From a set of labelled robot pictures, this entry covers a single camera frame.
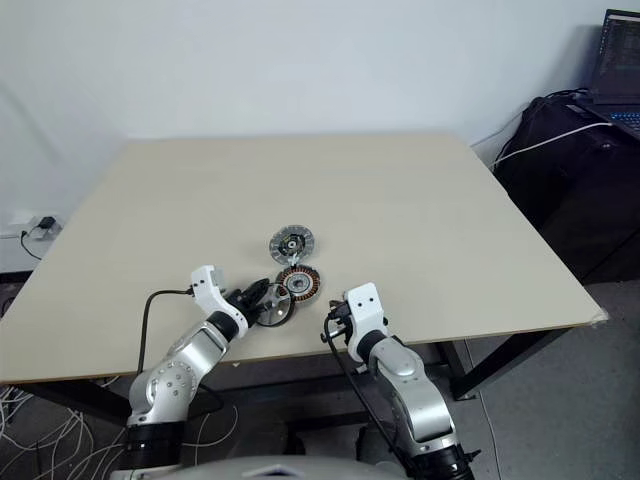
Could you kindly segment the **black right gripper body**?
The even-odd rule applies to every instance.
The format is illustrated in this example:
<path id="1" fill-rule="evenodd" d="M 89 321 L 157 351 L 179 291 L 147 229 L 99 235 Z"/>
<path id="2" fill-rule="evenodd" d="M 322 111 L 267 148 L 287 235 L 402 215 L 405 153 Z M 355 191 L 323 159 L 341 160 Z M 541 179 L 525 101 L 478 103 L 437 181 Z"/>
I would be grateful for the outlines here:
<path id="1" fill-rule="evenodd" d="M 334 339 L 342 337 L 345 343 L 348 343 L 353 334 L 353 325 L 351 320 L 351 308 L 346 300 L 330 300 L 329 312 L 326 319 L 327 330 L 326 338 Z"/>

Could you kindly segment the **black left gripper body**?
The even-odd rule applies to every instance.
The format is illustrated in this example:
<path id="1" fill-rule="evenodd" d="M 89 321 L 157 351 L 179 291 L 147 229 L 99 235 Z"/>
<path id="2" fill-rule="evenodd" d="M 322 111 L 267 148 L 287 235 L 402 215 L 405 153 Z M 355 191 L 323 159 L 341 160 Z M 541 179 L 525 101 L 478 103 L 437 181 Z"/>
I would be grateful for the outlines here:
<path id="1" fill-rule="evenodd" d="M 235 289 L 226 296 L 226 301 L 238 309 L 244 317 L 259 315 L 261 286 L 252 284 L 245 290 Z"/>

